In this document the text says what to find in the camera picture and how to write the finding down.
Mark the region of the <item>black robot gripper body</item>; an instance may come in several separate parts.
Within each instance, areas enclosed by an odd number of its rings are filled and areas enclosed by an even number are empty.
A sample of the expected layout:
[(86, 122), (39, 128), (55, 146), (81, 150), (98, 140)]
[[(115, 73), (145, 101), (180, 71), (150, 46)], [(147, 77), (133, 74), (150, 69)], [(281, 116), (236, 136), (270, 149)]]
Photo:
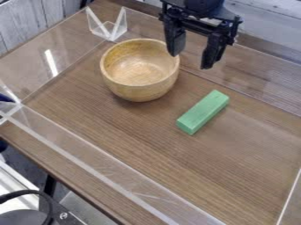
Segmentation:
[(226, 9), (225, 0), (161, 0), (161, 16), (177, 19), (185, 28), (200, 35), (224, 33), (233, 45), (238, 35), (242, 17)]

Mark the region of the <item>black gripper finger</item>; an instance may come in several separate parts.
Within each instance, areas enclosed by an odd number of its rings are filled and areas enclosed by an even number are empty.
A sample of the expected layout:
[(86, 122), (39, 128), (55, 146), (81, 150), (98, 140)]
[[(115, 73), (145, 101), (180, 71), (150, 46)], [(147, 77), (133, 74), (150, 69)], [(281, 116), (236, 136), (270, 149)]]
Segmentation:
[(180, 21), (170, 17), (163, 18), (163, 30), (167, 50), (171, 56), (177, 56), (186, 46), (186, 31)]
[(228, 40), (229, 38), (224, 33), (213, 33), (209, 36), (208, 45), (202, 53), (202, 69), (210, 69), (214, 63), (220, 61), (228, 46)]

